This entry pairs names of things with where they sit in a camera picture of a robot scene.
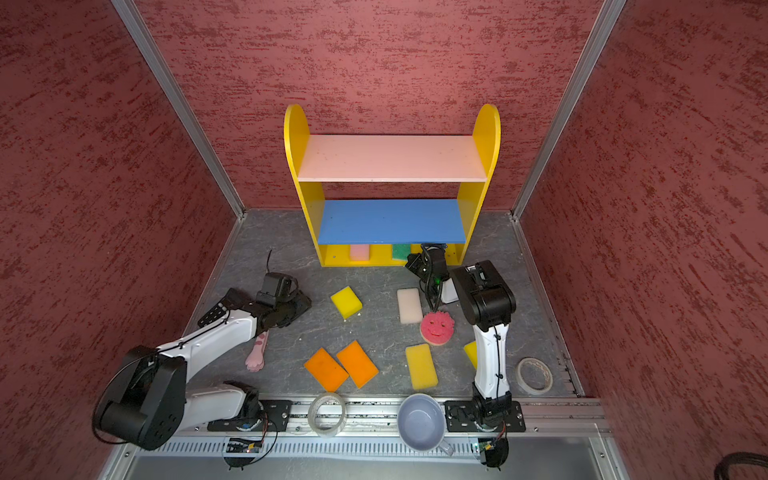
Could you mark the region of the green sponge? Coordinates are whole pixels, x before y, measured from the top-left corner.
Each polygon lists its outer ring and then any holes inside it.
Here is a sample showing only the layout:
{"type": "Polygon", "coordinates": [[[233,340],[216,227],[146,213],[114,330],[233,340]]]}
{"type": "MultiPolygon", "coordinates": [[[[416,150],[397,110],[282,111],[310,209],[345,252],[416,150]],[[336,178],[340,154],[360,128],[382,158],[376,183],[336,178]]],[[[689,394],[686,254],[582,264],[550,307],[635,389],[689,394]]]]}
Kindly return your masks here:
{"type": "Polygon", "coordinates": [[[411,254],[410,244],[393,244],[392,259],[394,261],[406,261],[411,254]]]}

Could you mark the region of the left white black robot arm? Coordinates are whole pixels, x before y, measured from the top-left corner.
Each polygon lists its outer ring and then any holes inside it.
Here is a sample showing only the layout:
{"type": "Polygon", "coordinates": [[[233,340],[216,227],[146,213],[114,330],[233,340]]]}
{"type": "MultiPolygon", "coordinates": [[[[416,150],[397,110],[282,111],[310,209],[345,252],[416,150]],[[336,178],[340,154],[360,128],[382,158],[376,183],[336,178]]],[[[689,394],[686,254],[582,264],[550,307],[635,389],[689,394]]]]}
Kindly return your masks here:
{"type": "Polygon", "coordinates": [[[266,427],[256,388],[227,381],[194,390],[188,383],[224,353],[290,325],[311,306],[300,290],[284,298],[250,300],[229,289],[199,319],[195,332],[155,348],[137,346],[124,356],[93,409],[94,437],[155,450],[177,431],[209,422],[230,421],[244,430],[266,427]]]}

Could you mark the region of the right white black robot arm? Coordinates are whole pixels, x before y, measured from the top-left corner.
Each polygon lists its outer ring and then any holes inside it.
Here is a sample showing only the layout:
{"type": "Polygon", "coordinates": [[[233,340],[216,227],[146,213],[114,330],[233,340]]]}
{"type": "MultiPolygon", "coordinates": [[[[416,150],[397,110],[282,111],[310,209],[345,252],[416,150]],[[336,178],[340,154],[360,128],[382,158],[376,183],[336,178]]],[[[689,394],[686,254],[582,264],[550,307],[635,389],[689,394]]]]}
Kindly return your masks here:
{"type": "Polygon", "coordinates": [[[406,268],[418,277],[432,315],[440,313],[444,288],[453,285],[475,338],[473,420],[483,429],[504,425],[513,412],[506,369],[506,339],[516,311],[511,288],[489,260],[450,270],[441,244],[423,244],[407,256],[406,268]]]}

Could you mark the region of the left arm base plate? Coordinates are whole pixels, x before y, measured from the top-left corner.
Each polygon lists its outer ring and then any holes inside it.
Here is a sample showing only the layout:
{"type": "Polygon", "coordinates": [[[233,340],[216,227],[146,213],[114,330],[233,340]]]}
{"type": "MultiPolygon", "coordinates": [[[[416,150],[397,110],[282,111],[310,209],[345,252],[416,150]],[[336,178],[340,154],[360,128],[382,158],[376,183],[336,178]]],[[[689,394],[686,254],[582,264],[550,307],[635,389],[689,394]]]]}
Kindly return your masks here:
{"type": "Polygon", "coordinates": [[[209,422],[206,429],[209,432],[255,434],[266,427],[268,431],[285,432],[293,405],[293,401],[286,399],[261,400],[260,416],[256,420],[216,420],[209,422]]]}

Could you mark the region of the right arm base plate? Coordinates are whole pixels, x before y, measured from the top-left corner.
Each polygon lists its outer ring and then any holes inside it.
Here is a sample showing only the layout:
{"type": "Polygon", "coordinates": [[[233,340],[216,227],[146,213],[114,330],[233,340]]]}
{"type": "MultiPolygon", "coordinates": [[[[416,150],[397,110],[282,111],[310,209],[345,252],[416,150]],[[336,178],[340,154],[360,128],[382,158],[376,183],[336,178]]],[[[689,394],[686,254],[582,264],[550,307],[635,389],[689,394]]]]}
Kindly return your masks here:
{"type": "MultiPolygon", "coordinates": [[[[470,400],[446,400],[443,407],[448,432],[498,434],[502,431],[500,420],[491,420],[485,423],[478,420],[476,409],[470,400]]],[[[511,409],[503,414],[503,421],[507,433],[526,431],[521,404],[518,401],[511,402],[511,409]]]]}

